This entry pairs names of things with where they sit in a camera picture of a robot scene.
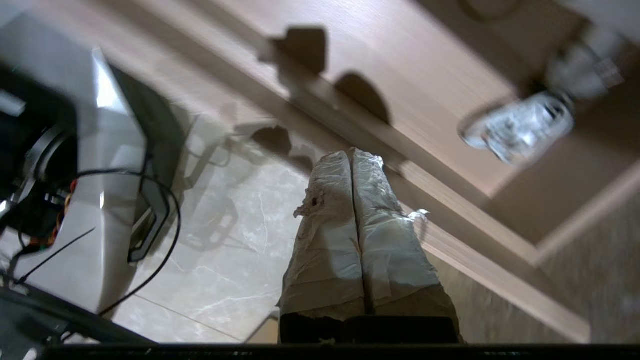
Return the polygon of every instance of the floor tile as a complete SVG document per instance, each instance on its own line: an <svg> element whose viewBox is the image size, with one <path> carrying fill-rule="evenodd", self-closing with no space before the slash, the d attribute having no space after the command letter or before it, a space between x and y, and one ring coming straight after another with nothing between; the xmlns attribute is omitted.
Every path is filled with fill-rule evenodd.
<svg viewBox="0 0 640 360"><path fill-rule="evenodd" d="M301 219L293 211L308 177L210 120L189 136L180 240L166 268L140 296L235 338L246 339L274 310ZM146 279L169 247L175 224L140 265Z"/></svg>
<svg viewBox="0 0 640 360"><path fill-rule="evenodd" d="M238 339L137 296L125 301L112 321L162 343L239 342Z"/></svg>

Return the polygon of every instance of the black cable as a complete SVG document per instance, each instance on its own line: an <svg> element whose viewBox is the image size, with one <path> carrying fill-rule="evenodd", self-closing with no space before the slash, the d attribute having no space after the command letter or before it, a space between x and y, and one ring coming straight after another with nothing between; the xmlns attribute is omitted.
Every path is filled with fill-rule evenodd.
<svg viewBox="0 0 640 360"><path fill-rule="evenodd" d="M178 238L180 236L180 228L182 227L182 213L180 212L180 203L178 202L178 198L175 196L173 191L171 191L171 188L169 188L169 186L166 186L165 184L161 183L157 179L155 179L153 177L150 177L150 176L148 176L148 175L146 175L144 173L141 173L141 172L135 172L135 171L124 169L124 168L87 170L87 171L82 171L82 172L77 173L76 176L73 179L69 180L69 182L73 181L74 179L80 179L82 177L95 176L95 175L136 176L136 177L140 177L141 179L144 179L144 180L152 181L153 183L157 184L160 187L160 189L163 191L165 196L171 197L171 199L173 201L173 204L175 205L175 210L176 210L176 214L177 214L177 223L176 223L176 227L175 227L175 236L173 237L173 242L171 244L171 247L169 248L169 251L166 253L164 259L162 260L162 262L160 263L158 268L156 268L156 270L153 272L153 274L151 274L151 276L149 276L149 278L147 278L147 280L143 281L135 289L131 290L128 294L124 295L122 298L120 298L120 300L116 301L115 303L113 303L112 305L110 305L107 308L103 309L100 313L98 313L99 316L104 316L105 314L109 313L111 310L115 309L120 304L125 302L128 298L130 298L133 295L135 295L142 288L144 288L148 283L150 283L160 273L160 271L164 268L164 266L167 264L167 262L169 262L169 258L171 257L171 254L173 253L173 250L175 249L175 246L178 243ZM47 261L51 260L51 258L53 258L54 256L58 255L62 250L65 250L71 244L73 244L77 240L80 240L80 238L82 238L83 236L86 236L88 233L90 233L94 229L95 228L93 228L92 230L90 230L87 233L84 233L80 237L78 237L78 238L74 239L73 241L71 241L70 243L68 243L62 249L58 250L57 252L55 252L54 254L49 256L47 259L45 259L43 262L41 262L39 265L37 265L34 269L31 269L31 271L29 273L27 273L25 276L21 277L20 280L18 280L19 282L17 282L17 283L24 282L29 275L31 275L35 270L37 270L42 265L44 265L44 263L46 263ZM69 335L65 336L64 338L62 338L62 342L64 343L64 341L66 341L67 339L69 339L73 335L74 335L74 333L70 333Z"/></svg>
<svg viewBox="0 0 640 360"><path fill-rule="evenodd" d="M23 282L27 281L27 278L29 278L29 276L31 276L31 274L33 274L34 272L36 272L36 270L38 270L42 265L46 264L49 260L53 259L54 256L58 255L60 252L62 252L63 250L65 250L66 248L70 247L71 245L73 245L76 241L80 240L81 238L84 238L85 236L91 234L93 231L95 230L95 227L89 231L87 231L86 233L78 236L77 238L71 240L68 244L66 244L65 246L63 246L62 248L58 249L58 251L54 252L53 254L51 254L48 258L44 259L41 263L37 264L33 269L29 270L28 273L24 274L20 279L18 279L15 284L16 285L20 285Z"/></svg>

